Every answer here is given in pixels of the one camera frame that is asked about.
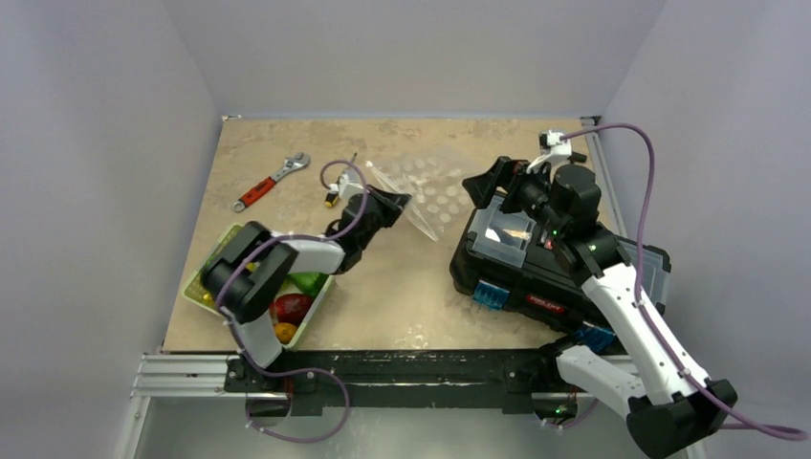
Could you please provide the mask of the clear zip top bag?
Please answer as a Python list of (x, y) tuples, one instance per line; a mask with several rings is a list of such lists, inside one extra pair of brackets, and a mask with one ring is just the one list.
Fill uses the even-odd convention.
[(473, 209), (462, 186), (473, 175), (473, 163), (453, 150), (404, 153), (369, 160), (365, 167), (383, 190), (411, 196), (404, 216), (433, 242)]

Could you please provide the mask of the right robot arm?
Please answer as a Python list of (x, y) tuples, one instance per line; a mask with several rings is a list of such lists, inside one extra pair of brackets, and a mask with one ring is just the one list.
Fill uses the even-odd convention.
[(504, 189), (501, 211), (523, 212), (541, 227), (556, 262), (602, 313), (637, 370), (621, 370), (577, 344), (539, 360), (544, 386), (571, 383), (592, 394), (625, 420), (649, 458), (667, 458), (721, 428), (721, 406), (738, 400), (733, 385), (713, 380), (690, 356), (638, 285), (618, 237), (598, 221), (602, 193), (590, 169), (566, 164), (535, 172), (502, 156), (462, 186), (478, 209)]

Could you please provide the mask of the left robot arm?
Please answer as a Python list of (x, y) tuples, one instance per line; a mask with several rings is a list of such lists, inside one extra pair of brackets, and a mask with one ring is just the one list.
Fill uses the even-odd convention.
[(348, 272), (374, 235), (392, 227), (410, 200), (409, 194), (369, 186), (348, 201), (341, 218), (322, 235), (283, 234), (250, 221), (203, 265), (200, 283), (226, 319), (250, 362), (248, 378), (260, 390), (275, 390), (285, 378), (285, 365), (277, 359), (283, 346), (270, 307), (287, 277)]

